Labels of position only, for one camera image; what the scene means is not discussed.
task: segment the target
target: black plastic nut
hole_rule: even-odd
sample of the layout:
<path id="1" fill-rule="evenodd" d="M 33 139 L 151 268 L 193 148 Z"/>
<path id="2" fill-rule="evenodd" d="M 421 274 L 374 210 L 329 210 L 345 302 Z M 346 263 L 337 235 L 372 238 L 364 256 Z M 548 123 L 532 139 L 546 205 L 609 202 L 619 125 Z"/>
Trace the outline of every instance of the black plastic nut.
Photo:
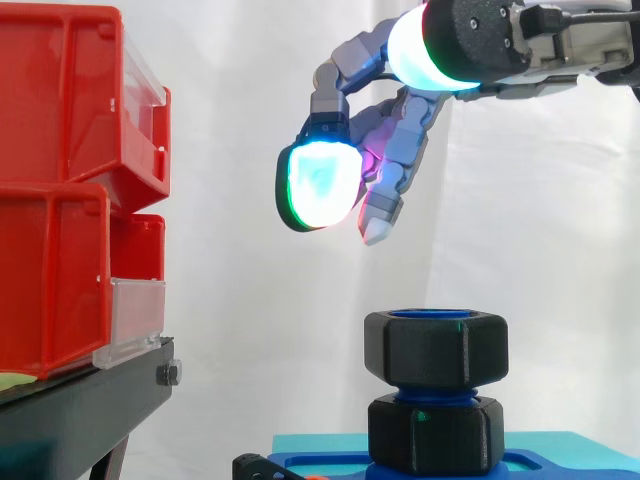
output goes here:
<path id="1" fill-rule="evenodd" d="M 389 385 L 465 390 L 497 382 L 509 372 L 502 317 L 481 312 L 447 318 L 401 315 L 372 313 L 364 323 L 367 370 Z"/>
<path id="2" fill-rule="evenodd" d="M 414 476 L 487 474 L 504 456 L 502 405 L 476 397 L 469 407 L 412 405 L 393 395 L 369 406 L 369 454 Z"/>

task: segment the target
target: red storage bin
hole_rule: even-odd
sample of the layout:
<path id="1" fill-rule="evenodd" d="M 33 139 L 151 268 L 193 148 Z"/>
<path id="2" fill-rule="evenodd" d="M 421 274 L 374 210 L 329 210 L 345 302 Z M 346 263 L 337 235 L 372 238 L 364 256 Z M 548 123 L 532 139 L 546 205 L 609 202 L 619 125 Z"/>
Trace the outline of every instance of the red storage bin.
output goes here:
<path id="1" fill-rule="evenodd" d="M 0 183 L 0 372 L 45 378 L 156 348 L 164 221 L 111 215 L 92 184 Z"/>
<path id="2" fill-rule="evenodd" d="M 169 195 L 170 94 L 111 7 L 0 3 L 0 181 L 91 182 L 132 213 Z"/>

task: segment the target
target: white fingertip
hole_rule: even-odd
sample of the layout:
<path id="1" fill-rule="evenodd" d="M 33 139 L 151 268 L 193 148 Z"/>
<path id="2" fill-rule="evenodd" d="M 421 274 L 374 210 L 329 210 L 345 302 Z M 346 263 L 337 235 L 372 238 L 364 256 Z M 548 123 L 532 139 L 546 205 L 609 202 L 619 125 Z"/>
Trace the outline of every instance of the white fingertip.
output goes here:
<path id="1" fill-rule="evenodd" d="M 391 234 L 393 226 L 380 218 L 373 217 L 369 220 L 367 229 L 364 232 L 364 243 L 368 246 L 381 242 Z"/>

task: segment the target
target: white backdrop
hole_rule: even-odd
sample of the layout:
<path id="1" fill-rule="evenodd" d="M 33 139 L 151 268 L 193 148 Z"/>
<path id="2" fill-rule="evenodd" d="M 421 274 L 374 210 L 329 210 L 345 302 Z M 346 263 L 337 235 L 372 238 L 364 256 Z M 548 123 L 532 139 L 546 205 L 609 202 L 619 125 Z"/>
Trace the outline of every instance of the white backdrop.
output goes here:
<path id="1" fill-rule="evenodd" d="M 364 432 L 389 388 L 364 369 L 362 320 L 427 304 L 510 321 L 511 374 L 483 389 L 509 430 L 574 430 L 640 456 L 630 92 L 584 82 L 450 104 L 393 236 L 367 249 L 355 215 L 289 232 L 275 161 L 316 66 L 416 1 L 108 3 L 173 92 L 172 198 L 152 210 L 167 219 L 166 333 L 184 362 L 172 400 L 132 435 L 124 479 L 224 479 L 273 434 Z M 389 93 L 361 93 L 353 110 Z"/>

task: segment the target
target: blue tray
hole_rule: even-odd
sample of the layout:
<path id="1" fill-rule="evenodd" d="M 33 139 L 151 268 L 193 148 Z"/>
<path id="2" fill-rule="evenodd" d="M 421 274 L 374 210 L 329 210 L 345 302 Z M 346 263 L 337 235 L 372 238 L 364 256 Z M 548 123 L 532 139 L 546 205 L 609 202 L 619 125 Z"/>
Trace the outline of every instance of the blue tray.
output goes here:
<path id="1" fill-rule="evenodd" d="M 505 461 L 485 480 L 640 480 L 640 461 L 574 433 L 511 433 L 506 435 L 506 443 Z M 366 448 L 366 435 L 284 435 L 274 438 L 274 454 L 269 458 L 303 476 L 318 475 L 331 480 L 415 480 L 370 465 Z"/>

